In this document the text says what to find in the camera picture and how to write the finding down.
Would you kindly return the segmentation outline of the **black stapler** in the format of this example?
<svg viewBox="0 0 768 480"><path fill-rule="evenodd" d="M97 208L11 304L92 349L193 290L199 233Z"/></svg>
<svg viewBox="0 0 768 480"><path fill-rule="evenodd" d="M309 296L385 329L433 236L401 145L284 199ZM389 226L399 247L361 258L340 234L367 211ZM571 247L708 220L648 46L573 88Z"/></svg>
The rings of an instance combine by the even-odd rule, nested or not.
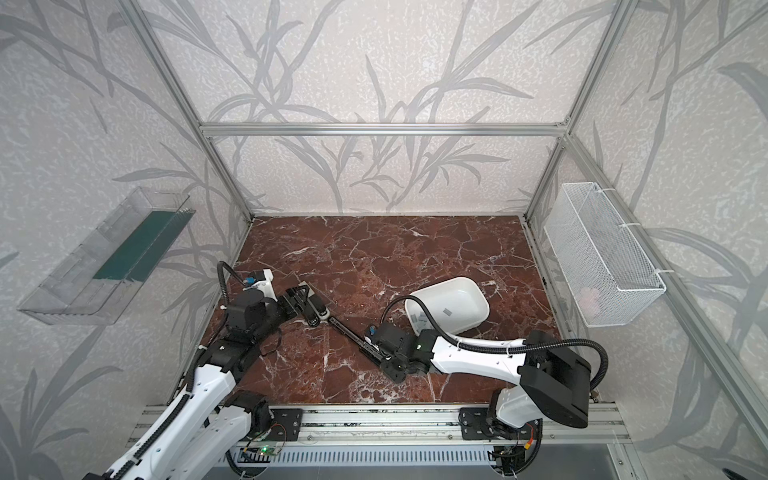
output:
<svg viewBox="0 0 768 480"><path fill-rule="evenodd" d="M330 315L326 304L308 285L300 285L296 288L296 301L310 327L319 326Z"/></svg>
<svg viewBox="0 0 768 480"><path fill-rule="evenodd" d="M335 316L330 316L327 319L327 323L347 339L352 341L358 347L359 351L362 352L364 356L373 362L376 366L381 364L383 356L381 355L380 351L371 345L368 341L366 341L363 337L356 334Z"/></svg>

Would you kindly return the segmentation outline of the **beige stapler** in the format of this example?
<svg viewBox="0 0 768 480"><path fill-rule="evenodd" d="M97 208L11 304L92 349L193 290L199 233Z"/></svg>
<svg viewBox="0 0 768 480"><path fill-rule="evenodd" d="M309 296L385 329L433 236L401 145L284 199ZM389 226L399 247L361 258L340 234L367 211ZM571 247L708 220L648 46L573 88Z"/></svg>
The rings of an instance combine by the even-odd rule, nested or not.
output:
<svg viewBox="0 0 768 480"><path fill-rule="evenodd" d="M324 321L330 316L325 301L306 282L302 282L298 289L303 316L307 321Z"/></svg>

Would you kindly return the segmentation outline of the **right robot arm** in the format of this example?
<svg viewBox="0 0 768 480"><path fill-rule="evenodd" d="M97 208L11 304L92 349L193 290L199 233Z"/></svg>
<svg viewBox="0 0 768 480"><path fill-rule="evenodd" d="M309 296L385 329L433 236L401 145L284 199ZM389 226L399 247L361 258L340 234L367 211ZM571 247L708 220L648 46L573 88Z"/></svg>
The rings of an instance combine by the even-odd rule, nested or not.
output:
<svg viewBox="0 0 768 480"><path fill-rule="evenodd" d="M514 429L540 418L587 427L590 394L609 365L599 343L557 340L539 330L524 339L481 341L434 329L415 335L385 324L370 328L359 349L395 383L432 370L507 382L492 395L488 422Z"/></svg>

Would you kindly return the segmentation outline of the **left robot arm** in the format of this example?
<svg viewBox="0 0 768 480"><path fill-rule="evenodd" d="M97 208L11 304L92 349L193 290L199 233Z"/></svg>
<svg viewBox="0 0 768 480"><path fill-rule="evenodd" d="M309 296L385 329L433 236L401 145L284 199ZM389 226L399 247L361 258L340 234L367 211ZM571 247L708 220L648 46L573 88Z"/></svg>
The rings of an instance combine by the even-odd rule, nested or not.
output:
<svg viewBox="0 0 768 480"><path fill-rule="evenodd" d="M327 307L308 286L276 295L264 280L226 297L222 308L225 335L198 349L181 391L102 478L201 479L242 440L288 439L267 398L237 384L284 323L302 318L315 326Z"/></svg>

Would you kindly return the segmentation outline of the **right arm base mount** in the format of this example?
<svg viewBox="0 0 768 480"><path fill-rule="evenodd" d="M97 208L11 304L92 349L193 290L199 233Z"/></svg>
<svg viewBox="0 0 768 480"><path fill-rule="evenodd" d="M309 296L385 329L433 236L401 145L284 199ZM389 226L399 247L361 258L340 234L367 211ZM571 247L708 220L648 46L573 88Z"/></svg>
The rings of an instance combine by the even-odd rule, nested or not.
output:
<svg viewBox="0 0 768 480"><path fill-rule="evenodd" d="M487 408L460 408L458 422L463 440L535 441L538 438L538 433L531 423L523 427L511 427L492 417Z"/></svg>

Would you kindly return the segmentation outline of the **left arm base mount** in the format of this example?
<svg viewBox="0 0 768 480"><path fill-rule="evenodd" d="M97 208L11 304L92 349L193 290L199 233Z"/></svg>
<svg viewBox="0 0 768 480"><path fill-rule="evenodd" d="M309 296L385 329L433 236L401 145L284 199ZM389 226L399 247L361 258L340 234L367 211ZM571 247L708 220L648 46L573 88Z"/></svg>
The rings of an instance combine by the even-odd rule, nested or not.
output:
<svg viewBox="0 0 768 480"><path fill-rule="evenodd" d="M299 438L304 411L300 408L260 409L251 413L248 440L295 442Z"/></svg>

